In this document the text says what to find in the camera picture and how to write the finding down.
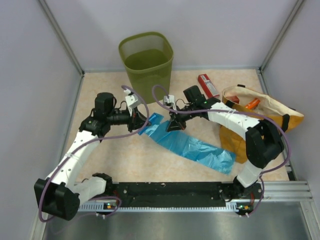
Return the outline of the blue plastic trash bag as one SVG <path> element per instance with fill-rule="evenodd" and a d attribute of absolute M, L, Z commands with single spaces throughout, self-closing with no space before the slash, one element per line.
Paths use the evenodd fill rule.
<path fill-rule="evenodd" d="M 151 125 L 146 126 L 138 134 L 150 137 L 159 146 L 177 156 L 202 164 L 222 174 L 230 174 L 236 160 L 236 155 L 221 147 L 204 142 L 183 131 L 167 132 L 169 121 L 163 121 L 164 116 L 153 113 L 149 118 Z"/>

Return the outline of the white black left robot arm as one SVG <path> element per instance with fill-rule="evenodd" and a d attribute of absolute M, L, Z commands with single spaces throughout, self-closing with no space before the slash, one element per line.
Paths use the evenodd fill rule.
<path fill-rule="evenodd" d="M 57 167 L 45 178 L 34 184 L 38 205 L 38 217 L 43 223 L 43 213 L 52 218 L 71 220 L 85 202 L 95 198 L 109 198 L 114 191 L 112 178 L 105 173 L 95 173 L 89 179 L 76 183 L 77 177 L 98 145 L 108 139 L 112 126 L 126 125 L 128 136 L 137 134 L 149 125 L 149 117 L 139 112 L 138 106 L 146 102 L 136 92 L 125 89 L 126 108 L 116 107 L 117 100 L 112 93 L 98 93 L 94 108 L 78 129 L 75 139 Z"/>

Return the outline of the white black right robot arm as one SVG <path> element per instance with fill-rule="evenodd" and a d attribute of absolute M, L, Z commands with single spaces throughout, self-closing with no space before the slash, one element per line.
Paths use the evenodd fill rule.
<path fill-rule="evenodd" d="M 163 98 L 163 104 L 170 109 L 167 132 L 184 130 L 188 120 L 200 117 L 239 135 L 245 141 L 247 161 L 234 178 L 229 196 L 245 198 L 251 193 L 263 169 L 284 150 L 278 128 L 269 120 L 241 114 L 215 97 L 206 98 L 196 85 L 183 93 L 187 100 L 183 108 L 177 107 L 174 95 Z"/>

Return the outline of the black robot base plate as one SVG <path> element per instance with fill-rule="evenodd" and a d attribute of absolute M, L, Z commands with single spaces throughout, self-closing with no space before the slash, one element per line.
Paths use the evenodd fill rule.
<path fill-rule="evenodd" d="M 116 196 L 124 207 L 224 207 L 226 202 L 250 202 L 262 195 L 262 187 L 254 183 L 249 188 L 231 182 L 120 182 L 107 185 L 97 197 Z"/>

